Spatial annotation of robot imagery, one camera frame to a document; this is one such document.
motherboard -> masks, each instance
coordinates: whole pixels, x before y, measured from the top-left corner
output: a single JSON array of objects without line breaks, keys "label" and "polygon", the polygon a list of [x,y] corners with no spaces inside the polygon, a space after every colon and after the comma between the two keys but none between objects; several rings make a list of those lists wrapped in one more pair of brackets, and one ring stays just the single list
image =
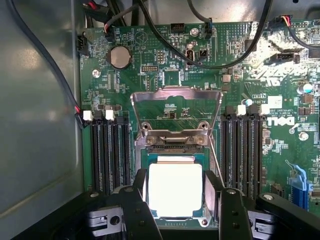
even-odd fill
[{"label": "motherboard", "polygon": [[[320,44],[319,20],[291,25],[304,42]],[[221,66],[248,49],[257,26],[156,27],[188,58]],[[270,22],[243,62],[221,70],[185,62],[148,26],[114,27],[108,36],[86,28],[78,40],[81,107],[92,121],[82,134],[86,189],[111,194],[155,156],[191,154],[203,170],[217,172],[218,164],[226,187],[252,199],[275,193],[320,217],[320,50],[301,47]],[[181,134],[182,146],[164,133],[201,129],[212,133],[212,148],[206,138]],[[138,148],[151,130],[164,136]]]}]

blue connector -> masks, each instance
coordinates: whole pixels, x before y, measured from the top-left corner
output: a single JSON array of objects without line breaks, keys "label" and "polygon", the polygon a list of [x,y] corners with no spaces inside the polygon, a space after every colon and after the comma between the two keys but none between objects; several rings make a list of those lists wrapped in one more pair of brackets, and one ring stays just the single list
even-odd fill
[{"label": "blue connector", "polygon": [[286,163],[292,168],[289,184],[291,185],[291,201],[293,204],[309,210],[309,192],[313,191],[313,183],[307,180],[307,173],[296,164]]}]

green circuit board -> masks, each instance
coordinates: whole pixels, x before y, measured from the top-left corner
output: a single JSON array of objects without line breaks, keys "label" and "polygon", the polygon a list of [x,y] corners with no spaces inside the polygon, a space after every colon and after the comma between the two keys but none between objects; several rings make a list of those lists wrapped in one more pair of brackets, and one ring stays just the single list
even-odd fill
[{"label": "green circuit board", "polygon": [[[160,33],[181,52],[192,44],[195,60],[204,65],[220,66],[239,58],[250,45],[257,22],[215,23],[212,37],[204,39],[204,25],[185,24],[182,33],[171,33],[170,25],[158,25]],[[297,35],[309,44],[320,44],[318,20],[294,21]],[[199,34],[191,36],[191,29]],[[109,43],[103,28],[84,30],[89,54],[80,57],[81,106],[84,110],[105,110],[109,106],[116,116],[129,119],[130,178],[135,174],[134,140],[138,134],[130,96],[135,92],[155,92],[163,86],[189,86],[199,90],[220,90],[223,93],[220,109],[210,102],[187,104],[180,98],[165,103],[141,104],[143,120],[157,129],[181,131],[196,128],[199,121],[212,119],[218,111],[214,127],[215,151],[222,161],[220,116],[227,106],[267,104],[270,113],[262,122],[262,192],[280,186],[283,197],[291,200],[290,164],[305,170],[313,184],[308,194],[309,211],[320,216],[320,142],[319,96],[320,52],[302,48],[281,29],[266,26],[256,49],[242,62],[231,68],[210,70],[188,65],[165,48],[147,26],[114,28],[114,42]],[[126,47],[131,55],[130,65],[114,69],[106,60],[116,46]],[[292,52],[294,59],[279,60],[279,53]],[[299,86],[310,83],[310,94],[299,94]],[[90,129],[83,131],[83,160],[85,187],[92,183],[92,154]]]}]

black cable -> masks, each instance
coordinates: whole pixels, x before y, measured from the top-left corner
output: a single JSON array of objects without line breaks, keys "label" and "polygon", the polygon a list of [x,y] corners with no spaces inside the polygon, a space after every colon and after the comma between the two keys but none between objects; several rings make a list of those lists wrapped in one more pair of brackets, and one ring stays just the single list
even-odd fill
[{"label": "black cable", "polygon": [[[132,5],[137,4],[137,0],[132,0]],[[131,26],[138,26],[139,25],[139,8],[132,11],[131,14]]]},{"label": "black cable", "polygon": [[70,89],[70,86],[68,85],[68,82],[65,76],[63,75],[63,73],[61,72],[59,66],[57,65],[53,57],[50,55],[48,50],[45,48],[45,46],[40,42],[40,40],[36,37],[36,35],[34,35],[34,33],[30,30],[30,28],[21,18],[13,0],[6,0],[6,5],[15,23],[19,26],[19,28],[26,35],[26,37],[33,43],[34,47],[38,50],[38,53],[42,55],[42,57],[46,60],[46,62],[51,67],[51,70],[54,73],[56,80],[61,84],[64,93],[67,95],[72,105],[74,105],[75,108],[80,110],[80,107]]},{"label": "black cable", "polygon": [[224,68],[229,68],[232,67],[234,65],[237,65],[239,63],[241,63],[246,57],[248,57],[248,55],[253,51],[253,49],[255,48],[255,46],[257,45],[263,30],[265,28],[267,19],[268,19],[268,15],[270,12],[270,8],[272,5],[273,0],[265,0],[265,4],[263,7],[263,11],[262,11],[262,15],[261,15],[261,19],[259,21],[259,26],[257,27],[255,36],[252,40],[252,43],[250,44],[249,48],[247,49],[247,51],[244,52],[244,54],[239,57],[237,60],[232,61],[226,65],[222,65],[222,66],[209,66],[209,65],[201,65],[195,61],[190,60],[189,58],[187,58],[182,52],[180,52],[178,49],[176,49],[170,42],[168,42],[161,34],[160,32],[157,30],[155,24],[153,23],[150,14],[148,12],[148,9],[146,7],[146,5],[144,4],[144,2],[142,0],[138,0],[139,2],[139,6],[143,12],[143,15],[146,19],[146,22],[148,23],[151,31],[153,32],[153,34],[155,35],[155,37],[165,46],[167,47],[169,50],[171,50],[172,52],[174,52],[174,54],[176,54],[178,57],[182,58],[183,60],[193,64],[194,66],[197,66],[199,68],[205,68],[205,69],[213,69],[213,70],[218,70],[218,69],[224,69]]},{"label": "black cable", "polygon": [[199,19],[202,22],[205,23],[211,23],[211,20],[209,18],[206,18],[204,16],[202,16],[195,8],[194,4],[192,3],[192,0],[188,0],[188,5],[189,8],[191,10],[191,12],[197,17],[197,19]]},{"label": "black cable", "polygon": [[[105,0],[106,1],[106,4],[108,5],[108,7],[110,8],[111,12],[113,13],[113,15],[117,15],[120,13],[120,9],[119,9],[119,6],[118,4],[116,3],[115,0]],[[125,20],[121,17],[117,20],[118,24],[120,26],[127,26]]]},{"label": "black cable", "polygon": [[309,44],[306,44],[305,42],[301,41],[296,33],[293,31],[293,29],[290,27],[290,26],[287,26],[288,27],[288,31],[289,31],[289,34],[290,36],[298,43],[300,44],[302,47],[306,48],[306,49],[312,49],[312,50],[320,50],[320,45],[309,45]]}]

